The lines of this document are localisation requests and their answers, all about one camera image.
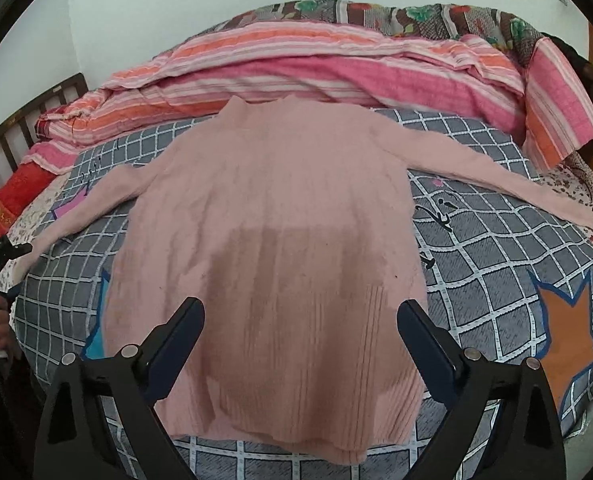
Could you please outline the pink knit sweater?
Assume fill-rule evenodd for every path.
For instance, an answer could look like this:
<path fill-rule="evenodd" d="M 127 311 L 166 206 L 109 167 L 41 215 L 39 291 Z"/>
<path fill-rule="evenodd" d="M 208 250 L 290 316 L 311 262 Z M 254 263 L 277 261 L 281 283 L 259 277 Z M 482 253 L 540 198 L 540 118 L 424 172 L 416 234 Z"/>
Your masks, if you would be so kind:
<path fill-rule="evenodd" d="M 411 170 L 515 196 L 593 228 L 569 197 L 443 133 L 351 104 L 231 99 L 142 167 L 114 167 L 34 239 L 131 202 L 102 316 L 108 353 L 189 297 L 205 326 L 156 411 L 173 436 L 247 434 L 337 464 L 411 435 L 423 381 L 397 309 L 425 302 Z"/>

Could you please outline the red pillow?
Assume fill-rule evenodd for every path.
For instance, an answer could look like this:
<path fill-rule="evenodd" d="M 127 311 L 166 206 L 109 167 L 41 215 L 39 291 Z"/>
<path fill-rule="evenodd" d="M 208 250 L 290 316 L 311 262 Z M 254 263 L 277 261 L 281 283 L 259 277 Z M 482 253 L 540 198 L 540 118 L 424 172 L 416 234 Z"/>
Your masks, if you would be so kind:
<path fill-rule="evenodd" d="M 6 235 L 24 209 L 56 178 L 55 174 L 28 162 L 0 189 L 0 236 Z"/>

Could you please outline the dark wooden headboard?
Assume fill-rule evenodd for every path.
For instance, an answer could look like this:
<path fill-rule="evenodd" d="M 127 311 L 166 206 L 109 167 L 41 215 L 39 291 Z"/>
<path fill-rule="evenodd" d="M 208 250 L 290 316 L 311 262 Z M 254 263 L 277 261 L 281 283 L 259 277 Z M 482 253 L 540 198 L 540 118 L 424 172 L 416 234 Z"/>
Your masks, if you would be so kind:
<path fill-rule="evenodd" d="M 0 189 L 19 169 L 22 158 L 38 142 L 34 123 L 48 108 L 69 104 L 88 91 L 83 73 L 75 73 L 39 93 L 0 124 Z"/>

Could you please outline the grey checked bed sheet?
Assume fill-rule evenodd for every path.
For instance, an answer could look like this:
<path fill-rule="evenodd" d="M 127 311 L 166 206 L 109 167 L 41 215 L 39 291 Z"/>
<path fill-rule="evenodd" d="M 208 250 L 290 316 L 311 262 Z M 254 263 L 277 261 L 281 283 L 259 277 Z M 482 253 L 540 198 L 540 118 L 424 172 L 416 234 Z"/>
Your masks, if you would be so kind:
<path fill-rule="evenodd" d="M 510 137 L 481 122 L 411 110 L 372 112 L 408 129 L 443 133 L 543 185 Z M 144 129 L 80 155 L 38 235 L 82 203 L 114 167 L 147 165 L 178 136 L 213 117 Z M 418 302 L 435 323 L 487 358 L 513 363 L 544 352 L 546 324 L 553 316 L 569 312 L 581 324 L 577 342 L 589 352 L 589 362 L 555 391 L 562 426 L 571 429 L 593 397 L 593 244 L 582 231 L 587 226 L 518 197 L 438 174 L 414 169 L 408 182 L 427 290 L 426 301 Z M 54 377 L 65 352 L 113 354 L 104 348 L 102 316 L 131 209 L 131 202 L 121 203 L 60 238 L 16 280 L 16 329 L 44 382 Z M 441 405 L 423 390 L 409 438 L 372 446 L 357 464 L 329 462 L 247 434 L 174 437 L 186 463 L 205 479 L 393 479 L 415 463 L 442 415 Z"/>

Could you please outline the pink striped quilt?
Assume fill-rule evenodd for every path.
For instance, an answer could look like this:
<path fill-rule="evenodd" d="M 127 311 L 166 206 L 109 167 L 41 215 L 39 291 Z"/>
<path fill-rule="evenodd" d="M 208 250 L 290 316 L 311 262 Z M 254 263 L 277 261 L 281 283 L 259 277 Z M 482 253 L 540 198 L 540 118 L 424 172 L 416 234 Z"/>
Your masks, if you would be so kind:
<path fill-rule="evenodd" d="M 26 160 L 65 174 L 81 151 L 140 128 L 219 112 L 231 98 L 298 96 L 471 117 L 509 134 L 539 170 L 593 140 L 593 103 L 540 39 L 519 67 L 483 38 L 392 38 L 314 22 L 260 22 L 191 38 L 42 114 Z"/>

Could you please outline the floral patchwork blanket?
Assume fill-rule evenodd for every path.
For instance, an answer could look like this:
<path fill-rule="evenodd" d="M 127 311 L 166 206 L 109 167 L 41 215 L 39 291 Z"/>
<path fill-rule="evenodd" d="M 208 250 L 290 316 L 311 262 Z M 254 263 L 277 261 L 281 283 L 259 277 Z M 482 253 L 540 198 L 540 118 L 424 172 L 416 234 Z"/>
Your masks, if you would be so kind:
<path fill-rule="evenodd" d="M 262 6 L 219 23 L 213 32 L 256 22 L 310 21 L 365 27 L 388 37 L 431 40 L 479 36 L 511 61 L 526 68 L 544 35 L 515 14 L 483 6 L 433 3 L 379 6 L 347 0 L 298 0 Z"/>

